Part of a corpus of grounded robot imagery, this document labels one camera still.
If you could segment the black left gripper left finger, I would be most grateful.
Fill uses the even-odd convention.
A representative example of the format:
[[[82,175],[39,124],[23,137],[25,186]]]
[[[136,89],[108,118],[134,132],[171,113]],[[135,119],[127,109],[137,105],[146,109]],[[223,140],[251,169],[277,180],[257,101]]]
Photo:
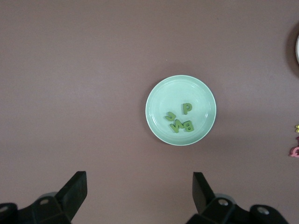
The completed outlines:
[[[15,203],[0,205],[2,224],[70,224],[87,196],[87,175],[78,171],[58,191],[47,193],[31,205],[18,209]]]

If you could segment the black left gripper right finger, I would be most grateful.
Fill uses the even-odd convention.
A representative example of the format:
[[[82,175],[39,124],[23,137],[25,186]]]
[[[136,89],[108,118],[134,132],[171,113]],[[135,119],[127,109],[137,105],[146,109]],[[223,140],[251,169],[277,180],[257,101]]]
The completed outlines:
[[[275,208],[256,204],[249,211],[223,195],[216,195],[202,172],[192,177],[192,197],[197,209],[188,224],[285,224],[286,219]]]

